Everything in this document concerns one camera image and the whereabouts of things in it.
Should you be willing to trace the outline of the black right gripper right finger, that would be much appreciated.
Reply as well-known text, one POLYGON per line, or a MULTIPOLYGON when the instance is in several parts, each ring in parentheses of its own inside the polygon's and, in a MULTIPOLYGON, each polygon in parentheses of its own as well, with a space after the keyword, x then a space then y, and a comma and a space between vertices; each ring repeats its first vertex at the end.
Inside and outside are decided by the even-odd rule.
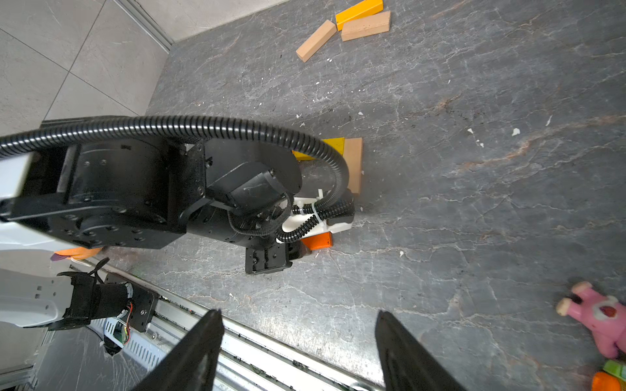
POLYGON ((464 389, 390 312, 378 312, 375 338, 387 390, 464 389))

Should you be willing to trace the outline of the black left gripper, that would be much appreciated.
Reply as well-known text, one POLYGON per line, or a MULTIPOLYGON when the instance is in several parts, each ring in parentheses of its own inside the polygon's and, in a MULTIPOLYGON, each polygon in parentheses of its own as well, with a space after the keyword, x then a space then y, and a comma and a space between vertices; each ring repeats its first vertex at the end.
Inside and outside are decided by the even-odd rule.
POLYGON ((282 243, 276 236, 303 185, 291 151, 212 139, 189 152, 187 166, 198 193, 181 214, 187 232, 245 248, 248 275, 285 270, 310 254, 302 241, 282 243))

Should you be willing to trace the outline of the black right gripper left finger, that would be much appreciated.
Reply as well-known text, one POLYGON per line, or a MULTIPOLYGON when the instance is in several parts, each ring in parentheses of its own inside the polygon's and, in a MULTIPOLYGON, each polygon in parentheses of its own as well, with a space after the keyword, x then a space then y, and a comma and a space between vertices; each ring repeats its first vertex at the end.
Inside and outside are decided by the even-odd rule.
POLYGON ((135 389, 212 390, 224 334, 221 311, 208 311, 135 389))

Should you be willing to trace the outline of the orange block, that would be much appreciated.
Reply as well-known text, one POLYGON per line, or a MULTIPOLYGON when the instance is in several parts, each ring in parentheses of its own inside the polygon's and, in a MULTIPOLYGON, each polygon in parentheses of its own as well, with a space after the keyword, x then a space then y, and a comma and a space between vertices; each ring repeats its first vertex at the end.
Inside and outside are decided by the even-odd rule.
POLYGON ((321 249, 329 249, 334 245, 331 232, 302 238, 302 242, 309 250, 311 250, 311 252, 321 249))

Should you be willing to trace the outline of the light wooden block front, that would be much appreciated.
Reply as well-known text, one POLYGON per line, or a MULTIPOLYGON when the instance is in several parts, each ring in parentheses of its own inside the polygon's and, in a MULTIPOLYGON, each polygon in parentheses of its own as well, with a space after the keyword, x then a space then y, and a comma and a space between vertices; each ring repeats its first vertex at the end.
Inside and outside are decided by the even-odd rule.
POLYGON ((348 188, 359 196, 362 188, 362 163, 364 142, 362 138, 347 138, 344 143, 343 158, 349 169, 348 188))

